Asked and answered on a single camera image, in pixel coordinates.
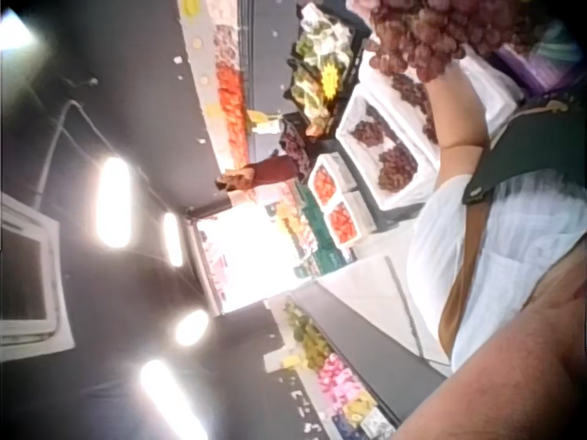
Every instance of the red shirt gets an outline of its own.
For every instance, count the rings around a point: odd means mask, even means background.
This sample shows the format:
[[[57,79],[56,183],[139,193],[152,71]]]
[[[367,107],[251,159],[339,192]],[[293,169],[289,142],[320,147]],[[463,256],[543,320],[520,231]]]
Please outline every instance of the red shirt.
[[[250,163],[244,168],[255,170],[252,188],[273,183],[285,182],[297,177],[295,162],[289,156],[273,156],[261,162]]]

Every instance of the shoulder bag strap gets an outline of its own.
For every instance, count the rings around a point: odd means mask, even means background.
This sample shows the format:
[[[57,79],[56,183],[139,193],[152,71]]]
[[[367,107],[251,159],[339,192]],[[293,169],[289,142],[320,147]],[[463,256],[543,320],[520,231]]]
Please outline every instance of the shoulder bag strap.
[[[459,275],[450,289],[449,298],[442,311],[438,326],[440,345],[449,358],[452,355],[452,348],[469,299],[477,256],[490,210],[490,197],[485,197],[483,201],[467,206],[463,263]]]

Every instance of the ceiling light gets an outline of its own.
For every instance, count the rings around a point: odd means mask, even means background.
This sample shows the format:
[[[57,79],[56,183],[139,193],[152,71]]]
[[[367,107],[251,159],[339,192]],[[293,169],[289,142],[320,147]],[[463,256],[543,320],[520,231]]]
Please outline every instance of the ceiling light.
[[[100,239],[111,248],[123,248],[130,241],[130,171],[120,158],[108,159],[102,168],[96,229]]]
[[[175,340],[180,346],[188,347],[198,342],[210,324],[210,317],[204,310],[196,310],[185,316],[175,328]]]
[[[0,50],[18,49],[33,42],[33,36],[25,24],[8,9],[0,21]]]
[[[182,440],[207,440],[208,435],[190,410],[190,404],[172,372],[160,360],[152,360],[140,371],[140,384],[161,415]]]
[[[183,264],[182,242],[175,214],[167,213],[163,217],[163,234],[170,263],[176,268],[181,267]]]

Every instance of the skin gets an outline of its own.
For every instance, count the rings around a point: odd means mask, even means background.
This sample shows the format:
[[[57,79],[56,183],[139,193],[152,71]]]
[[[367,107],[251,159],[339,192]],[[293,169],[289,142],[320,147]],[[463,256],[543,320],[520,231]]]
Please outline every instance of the skin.
[[[439,187],[472,174],[489,139],[481,100],[458,66],[426,88],[441,148]],[[584,246],[573,251],[574,266],[563,262],[537,300],[430,396],[393,439],[562,438],[587,395]]]
[[[240,170],[226,170],[222,176],[217,178],[218,182],[223,182],[241,191],[250,189],[250,185],[255,177],[255,170],[252,168],[242,168]]]
[[[585,286],[545,297],[495,334],[393,437],[546,440],[585,398]],[[583,424],[582,434],[586,438]]]
[[[452,177],[473,174],[489,144],[485,108],[458,64],[426,84],[440,147],[437,188]]]

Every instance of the white tray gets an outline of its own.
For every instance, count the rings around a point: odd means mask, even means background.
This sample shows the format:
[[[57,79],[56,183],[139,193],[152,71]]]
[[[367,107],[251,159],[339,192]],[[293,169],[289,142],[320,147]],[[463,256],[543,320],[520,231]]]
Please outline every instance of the white tray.
[[[322,202],[320,201],[320,198],[318,197],[316,188],[314,186],[316,173],[320,169],[320,167],[325,168],[327,173],[334,181],[335,186],[337,187],[336,192],[332,195],[328,203],[326,203],[325,205],[322,205]],[[312,194],[316,198],[316,201],[320,206],[320,209],[324,211],[330,205],[331,202],[333,202],[339,197],[341,193],[348,193],[356,189],[357,182],[355,181],[355,178],[352,177],[349,167],[347,167],[347,164],[342,159],[340,154],[334,152],[321,154],[320,156],[318,156],[318,158],[316,159],[316,165],[312,169],[310,177],[308,178],[308,187],[310,188],[310,192],[312,192]]]
[[[350,133],[361,119],[365,117],[366,105],[372,105],[383,117],[389,127],[404,142],[410,153],[418,163],[418,171],[410,183],[399,192],[389,192],[379,187],[379,172],[382,164],[379,162],[379,154],[393,147],[393,142],[386,139],[382,147],[367,148]],[[349,103],[342,116],[337,129],[337,139],[348,152],[350,158],[360,171],[363,180],[373,194],[375,202],[382,211],[394,208],[418,204],[424,202],[432,193],[437,171],[427,159],[426,154],[404,132],[404,128],[392,117],[386,107],[365,89],[363,84],[358,84],[349,99]]]
[[[517,102],[524,95],[515,83],[476,55],[472,49],[466,48],[467,56],[459,61],[460,67],[471,80],[471,83],[485,106],[485,120],[490,135],[493,135],[516,110]],[[359,67],[359,81],[371,92],[382,106],[398,121],[404,132],[417,144],[438,170],[440,166],[440,150],[438,146],[422,132],[426,117],[419,108],[413,107],[402,99],[398,91],[392,87],[390,78],[382,75],[369,65],[374,52],[365,51]],[[420,83],[414,69],[405,73],[415,83]]]
[[[365,236],[368,236],[373,231],[377,229],[375,225],[375,221],[373,220],[373,216],[365,204],[360,192],[347,192],[338,194],[336,200],[332,201],[328,206],[328,209],[324,212],[324,221],[327,224],[328,232],[332,236],[334,243],[337,245],[337,248],[350,248],[352,245],[357,244]],[[352,223],[355,226],[355,230],[357,231],[357,235],[349,241],[344,243],[340,243],[338,241],[337,234],[334,231],[334,228],[330,224],[330,213],[334,211],[339,204],[344,204],[349,211],[350,218],[352,219]]]

